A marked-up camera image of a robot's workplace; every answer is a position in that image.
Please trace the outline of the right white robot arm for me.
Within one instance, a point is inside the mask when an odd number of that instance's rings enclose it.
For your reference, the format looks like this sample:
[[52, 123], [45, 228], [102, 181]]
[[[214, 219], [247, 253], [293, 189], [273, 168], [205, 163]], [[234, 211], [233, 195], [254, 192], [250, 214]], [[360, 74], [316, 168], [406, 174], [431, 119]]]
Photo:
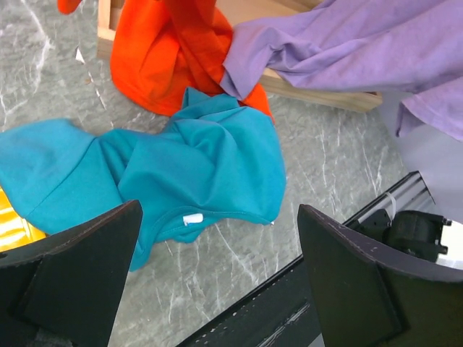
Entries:
[[383, 243], [422, 260], [462, 269], [462, 224], [416, 210], [398, 212]]

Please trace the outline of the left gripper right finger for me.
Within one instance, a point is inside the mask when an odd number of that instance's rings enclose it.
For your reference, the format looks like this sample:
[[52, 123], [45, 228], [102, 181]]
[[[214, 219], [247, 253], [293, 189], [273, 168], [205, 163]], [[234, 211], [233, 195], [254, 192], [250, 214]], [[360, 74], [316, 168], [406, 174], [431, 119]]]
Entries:
[[462, 271], [404, 254], [310, 205], [300, 244], [325, 346], [461, 346]]

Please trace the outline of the teal t shirt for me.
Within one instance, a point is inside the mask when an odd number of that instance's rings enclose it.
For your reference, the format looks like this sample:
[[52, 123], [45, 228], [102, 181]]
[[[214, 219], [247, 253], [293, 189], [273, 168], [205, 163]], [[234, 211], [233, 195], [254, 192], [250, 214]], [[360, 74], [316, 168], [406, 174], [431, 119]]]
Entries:
[[268, 225], [286, 186], [275, 126], [236, 98], [187, 88], [157, 134], [112, 129], [94, 135], [67, 119], [1, 133], [1, 188], [14, 210], [57, 234], [125, 202], [143, 210], [131, 270], [154, 244], [190, 243], [219, 220]]

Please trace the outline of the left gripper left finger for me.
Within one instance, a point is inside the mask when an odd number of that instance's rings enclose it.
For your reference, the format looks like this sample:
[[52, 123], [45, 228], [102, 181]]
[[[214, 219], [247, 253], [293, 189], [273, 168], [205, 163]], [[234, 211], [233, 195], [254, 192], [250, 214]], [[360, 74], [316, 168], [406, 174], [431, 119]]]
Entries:
[[136, 200], [1, 253], [1, 345], [39, 330], [73, 346], [107, 346], [143, 212]]

